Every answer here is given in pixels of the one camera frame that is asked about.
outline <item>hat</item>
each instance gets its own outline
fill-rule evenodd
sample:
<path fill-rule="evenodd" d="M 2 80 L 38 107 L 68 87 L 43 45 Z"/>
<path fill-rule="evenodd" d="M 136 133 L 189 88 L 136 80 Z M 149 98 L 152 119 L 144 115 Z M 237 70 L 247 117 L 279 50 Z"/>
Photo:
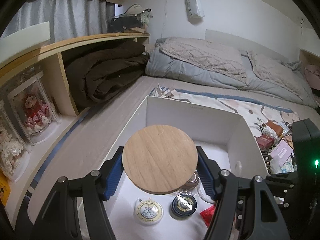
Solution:
<path fill-rule="evenodd" d="M 125 14 L 125 15 L 129 15 L 129 14 L 138 15 L 138 14 L 143 13 L 144 11 L 151 12 L 151 9 L 150 9 L 150 8 L 143 9 L 140 4 L 136 3 L 136 4 L 132 5 L 132 6 L 130 6 L 130 7 L 125 11 L 124 14 Z"/>

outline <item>white paper bag hanging on wall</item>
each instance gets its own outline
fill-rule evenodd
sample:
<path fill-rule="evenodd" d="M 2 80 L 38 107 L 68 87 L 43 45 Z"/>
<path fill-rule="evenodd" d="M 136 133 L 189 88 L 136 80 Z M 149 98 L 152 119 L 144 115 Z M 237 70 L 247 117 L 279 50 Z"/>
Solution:
<path fill-rule="evenodd" d="M 187 0 L 189 16 L 193 18 L 204 17 L 200 0 Z"/>

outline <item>white headboard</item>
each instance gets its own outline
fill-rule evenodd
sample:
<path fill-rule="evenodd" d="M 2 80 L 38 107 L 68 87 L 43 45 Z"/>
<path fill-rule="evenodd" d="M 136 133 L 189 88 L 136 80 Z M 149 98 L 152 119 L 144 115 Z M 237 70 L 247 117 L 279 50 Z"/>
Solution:
<path fill-rule="evenodd" d="M 241 38 L 239 36 L 232 35 L 229 33 L 223 33 L 207 29 L 205 31 L 205 40 L 222 43 L 224 45 L 231 46 L 236 49 L 253 50 L 255 53 L 264 54 L 270 58 L 288 62 L 288 59 L 285 56 L 275 52 L 274 50 L 271 50 L 259 43 L 256 43 L 255 41 L 250 41 L 245 38 Z"/>

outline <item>pink card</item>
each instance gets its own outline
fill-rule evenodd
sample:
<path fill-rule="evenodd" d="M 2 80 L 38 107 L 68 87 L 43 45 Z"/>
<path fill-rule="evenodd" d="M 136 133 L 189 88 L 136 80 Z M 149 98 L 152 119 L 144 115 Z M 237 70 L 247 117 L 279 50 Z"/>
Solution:
<path fill-rule="evenodd" d="M 273 158 L 273 162 L 282 167 L 292 152 L 293 149 L 284 140 L 281 140 L 270 155 Z"/>

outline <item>brown blanket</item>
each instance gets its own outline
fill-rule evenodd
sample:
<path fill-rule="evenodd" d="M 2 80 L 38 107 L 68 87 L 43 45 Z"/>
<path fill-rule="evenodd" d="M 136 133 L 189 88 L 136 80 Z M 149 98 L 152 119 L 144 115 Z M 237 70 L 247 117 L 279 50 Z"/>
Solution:
<path fill-rule="evenodd" d="M 126 41 L 73 61 L 66 74 L 73 99 L 79 107 L 91 107 L 123 91 L 143 73 L 149 56 L 145 47 Z"/>

